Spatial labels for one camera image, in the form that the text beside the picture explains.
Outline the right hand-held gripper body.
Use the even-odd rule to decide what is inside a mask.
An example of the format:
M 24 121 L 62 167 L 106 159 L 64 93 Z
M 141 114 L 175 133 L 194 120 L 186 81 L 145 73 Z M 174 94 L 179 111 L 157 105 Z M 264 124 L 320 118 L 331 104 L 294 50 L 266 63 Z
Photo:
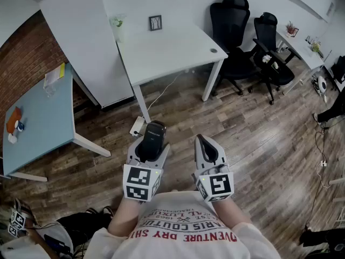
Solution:
M 205 202 L 225 200 L 233 194 L 233 173 L 227 163 L 197 169 L 192 177 Z

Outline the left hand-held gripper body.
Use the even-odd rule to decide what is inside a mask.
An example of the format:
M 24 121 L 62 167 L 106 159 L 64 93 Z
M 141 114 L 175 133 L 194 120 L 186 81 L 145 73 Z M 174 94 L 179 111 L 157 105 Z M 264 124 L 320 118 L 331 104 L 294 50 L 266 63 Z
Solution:
M 149 202 L 158 190 L 163 174 L 163 159 L 141 162 L 130 156 L 123 167 L 123 191 L 132 200 Z

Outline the black handheld device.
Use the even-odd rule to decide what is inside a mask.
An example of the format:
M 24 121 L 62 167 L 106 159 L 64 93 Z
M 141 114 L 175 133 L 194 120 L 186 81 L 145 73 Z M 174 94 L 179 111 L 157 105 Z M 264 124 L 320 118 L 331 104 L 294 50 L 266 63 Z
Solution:
M 152 121 L 147 125 L 138 149 L 141 162 L 155 161 L 158 158 L 162 152 L 165 133 L 166 126 L 160 121 Z

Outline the person's right forearm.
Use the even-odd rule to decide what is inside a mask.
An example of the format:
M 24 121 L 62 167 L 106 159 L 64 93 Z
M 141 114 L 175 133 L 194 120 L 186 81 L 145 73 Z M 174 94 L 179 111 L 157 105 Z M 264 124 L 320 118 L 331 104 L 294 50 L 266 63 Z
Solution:
M 250 218 L 231 199 L 212 202 L 212 206 L 218 218 L 229 228 L 233 229 L 241 223 L 251 224 Z

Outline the person's left forearm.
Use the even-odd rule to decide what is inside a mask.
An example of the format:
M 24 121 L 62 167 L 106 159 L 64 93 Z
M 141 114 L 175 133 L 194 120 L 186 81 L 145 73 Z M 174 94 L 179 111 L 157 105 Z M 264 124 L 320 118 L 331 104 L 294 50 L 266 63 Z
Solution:
M 117 237 L 129 236 L 137 225 L 141 204 L 132 199 L 123 198 L 112 218 L 107 231 Z

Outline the low black office chair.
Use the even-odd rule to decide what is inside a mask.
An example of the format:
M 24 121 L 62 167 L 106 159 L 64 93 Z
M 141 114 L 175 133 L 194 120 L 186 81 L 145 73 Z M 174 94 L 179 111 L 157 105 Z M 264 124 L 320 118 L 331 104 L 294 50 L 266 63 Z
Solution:
M 294 57 L 300 58 L 291 48 L 288 49 L 290 55 L 285 60 L 278 55 L 276 47 L 277 24 L 276 16 L 269 12 L 264 12 L 260 17 L 254 19 L 256 38 L 253 41 L 256 45 L 251 51 L 254 64 L 259 69 L 261 82 L 266 84 L 270 93 L 271 105 L 274 104 L 271 86 L 276 86 L 276 90 L 279 91 L 281 86 L 289 84 L 295 75 L 287 63 Z M 267 54 L 272 57 L 268 64 L 262 62 L 262 57 Z M 277 62 L 279 66 L 277 70 L 272 67 L 273 62 Z

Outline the tall black office chair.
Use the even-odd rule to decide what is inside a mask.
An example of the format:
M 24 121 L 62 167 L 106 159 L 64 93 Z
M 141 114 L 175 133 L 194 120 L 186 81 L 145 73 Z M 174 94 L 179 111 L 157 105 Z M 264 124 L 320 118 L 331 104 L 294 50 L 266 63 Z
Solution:
M 258 73 L 250 60 L 250 56 L 240 46 L 243 42 L 245 27 L 250 17 L 247 0 L 223 0 L 210 6 L 213 40 L 227 54 L 219 71 L 218 83 L 213 87 L 212 95 L 216 94 L 221 82 L 228 80 L 240 96 L 243 91 L 237 80 L 250 78 Z

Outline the long white side desk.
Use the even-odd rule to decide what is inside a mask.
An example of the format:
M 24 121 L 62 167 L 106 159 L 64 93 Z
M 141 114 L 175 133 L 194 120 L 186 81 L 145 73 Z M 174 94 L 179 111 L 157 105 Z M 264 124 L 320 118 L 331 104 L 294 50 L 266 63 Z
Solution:
M 311 79 L 312 75 L 322 68 L 324 62 L 317 52 L 312 51 L 311 46 L 305 40 L 299 40 L 297 37 L 288 37 L 286 29 L 282 25 L 277 26 L 277 40 L 280 41 L 278 46 L 279 51 L 285 44 L 301 58 L 306 66 L 304 71 L 299 75 L 295 75 L 292 82 L 284 87 L 282 93 L 286 96 L 298 83 L 305 84 L 309 79 Z

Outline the white power strip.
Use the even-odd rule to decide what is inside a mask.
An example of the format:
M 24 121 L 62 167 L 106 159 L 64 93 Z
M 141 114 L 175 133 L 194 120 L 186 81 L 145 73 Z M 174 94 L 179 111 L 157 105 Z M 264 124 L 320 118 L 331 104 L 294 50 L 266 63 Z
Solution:
M 132 126 L 132 128 L 130 129 L 130 134 L 132 136 L 137 136 L 137 135 L 140 135 L 140 130 L 142 128 L 142 126 L 144 125 L 145 123 L 145 119 L 144 117 L 142 116 L 138 116 Z

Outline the person's white printed shirt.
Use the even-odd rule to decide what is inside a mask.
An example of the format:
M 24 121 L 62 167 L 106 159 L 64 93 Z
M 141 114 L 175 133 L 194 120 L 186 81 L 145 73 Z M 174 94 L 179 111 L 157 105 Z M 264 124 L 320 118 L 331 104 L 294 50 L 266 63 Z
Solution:
M 197 191 L 157 194 L 141 203 L 129 236 L 93 235 L 84 259 L 281 259 L 252 223 L 229 229 Z

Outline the black backpack on floor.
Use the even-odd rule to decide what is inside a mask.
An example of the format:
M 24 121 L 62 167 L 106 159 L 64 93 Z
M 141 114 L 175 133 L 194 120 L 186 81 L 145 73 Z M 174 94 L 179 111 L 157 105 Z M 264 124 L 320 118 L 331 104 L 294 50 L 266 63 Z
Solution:
M 94 208 L 88 208 L 84 213 L 75 213 L 57 220 L 70 236 L 73 248 L 88 242 L 96 231 L 107 228 L 114 217 L 109 206 L 98 212 Z

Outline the light blue table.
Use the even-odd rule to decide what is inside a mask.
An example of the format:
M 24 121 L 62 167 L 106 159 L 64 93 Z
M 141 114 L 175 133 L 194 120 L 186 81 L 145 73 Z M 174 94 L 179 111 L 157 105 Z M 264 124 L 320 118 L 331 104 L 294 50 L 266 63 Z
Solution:
M 55 93 L 48 96 L 40 81 L 21 96 L 6 112 L 8 120 L 14 109 L 22 112 L 22 132 L 15 131 L 15 139 L 9 140 L 9 132 L 3 134 L 3 172 L 28 180 L 46 182 L 42 176 L 21 173 L 20 168 L 43 155 L 71 142 L 105 157 L 110 151 L 82 137 L 75 131 L 73 114 L 73 78 L 71 64 L 65 67 L 64 77 L 54 84 Z

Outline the white flowers on chair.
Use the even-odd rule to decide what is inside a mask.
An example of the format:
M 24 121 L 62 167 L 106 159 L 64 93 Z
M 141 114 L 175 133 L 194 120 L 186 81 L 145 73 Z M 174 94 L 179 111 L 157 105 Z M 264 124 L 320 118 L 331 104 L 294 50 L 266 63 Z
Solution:
M 262 62 L 268 64 L 271 59 L 272 57 L 267 54 L 262 57 Z M 276 70 L 279 68 L 277 62 L 273 62 L 272 67 Z

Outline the yellow and white booklet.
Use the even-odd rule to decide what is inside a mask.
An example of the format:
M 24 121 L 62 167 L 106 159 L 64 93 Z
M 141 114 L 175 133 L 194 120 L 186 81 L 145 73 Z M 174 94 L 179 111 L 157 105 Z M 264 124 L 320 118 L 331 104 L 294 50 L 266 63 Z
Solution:
M 50 71 L 49 73 L 45 75 L 44 86 L 43 86 L 44 89 L 52 85 L 55 81 L 64 77 L 65 65 L 66 65 L 65 63 L 62 63 L 60 66 L 58 66 L 57 68 L 55 68 L 54 70 Z

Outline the black bag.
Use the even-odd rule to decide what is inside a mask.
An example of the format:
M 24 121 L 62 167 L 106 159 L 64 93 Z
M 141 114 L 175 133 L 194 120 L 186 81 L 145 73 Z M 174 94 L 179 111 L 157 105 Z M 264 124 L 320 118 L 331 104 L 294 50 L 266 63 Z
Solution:
M 299 244 L 312 247 L 323 243 L 328 244 L 326 249 L 312 251 L 305 259 L 345 259 L 345 228 L 312 231 L 305 226 Z

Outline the orange box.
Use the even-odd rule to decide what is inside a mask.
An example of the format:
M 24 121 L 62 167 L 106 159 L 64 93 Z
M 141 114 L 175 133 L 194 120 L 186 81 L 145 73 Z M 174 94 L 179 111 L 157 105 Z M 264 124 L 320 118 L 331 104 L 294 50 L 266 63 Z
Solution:
M 15 123 L 16 121 L 20 121 L 21 118 L 22 118 L 22 112 L 20 108 L 16 106 L 9 120 L 6 123 L 6 130 L 8 133 L 12 134 L 15 131 Z

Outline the white round appliance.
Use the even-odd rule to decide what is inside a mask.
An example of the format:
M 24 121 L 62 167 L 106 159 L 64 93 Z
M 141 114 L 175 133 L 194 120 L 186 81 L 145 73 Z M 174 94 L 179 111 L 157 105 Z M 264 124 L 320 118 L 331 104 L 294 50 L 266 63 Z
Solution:
M 317 91 L 318 94 L 325 94 L 327 84 L 326 80 L 322 76 L 318 76 L 315 81 L 315 90 Z

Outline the spare hand-held gripper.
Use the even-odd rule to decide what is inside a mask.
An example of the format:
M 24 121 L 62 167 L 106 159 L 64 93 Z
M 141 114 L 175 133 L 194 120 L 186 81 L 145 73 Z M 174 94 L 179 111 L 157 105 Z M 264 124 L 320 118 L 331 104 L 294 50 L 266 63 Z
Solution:
M 13 207 L 11 208 L 8 233 L 15 238 L 26 235 L 25 224 L 27 220 L 32 222 L 32 226 L 37 225 L 36 217 L 30 206 L 21 199 L 15 198 Z

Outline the black picture frame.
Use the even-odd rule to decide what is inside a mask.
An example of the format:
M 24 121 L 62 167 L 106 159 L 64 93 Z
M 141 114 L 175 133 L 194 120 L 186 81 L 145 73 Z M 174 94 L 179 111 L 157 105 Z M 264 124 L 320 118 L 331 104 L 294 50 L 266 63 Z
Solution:
M 149 30 L 150 31 L 162 30 L 162 16 L 161 15 L 149 17 Z

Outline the red plant in frame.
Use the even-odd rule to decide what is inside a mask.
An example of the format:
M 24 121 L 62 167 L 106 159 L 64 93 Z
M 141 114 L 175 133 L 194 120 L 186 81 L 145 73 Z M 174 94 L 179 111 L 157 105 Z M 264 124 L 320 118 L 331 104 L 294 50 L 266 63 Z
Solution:
M 286 36 L 295 37 L 298 31 L 299 29 L 295 27 L 291 21 L 289 21 L 288 24 L 286 25 Z

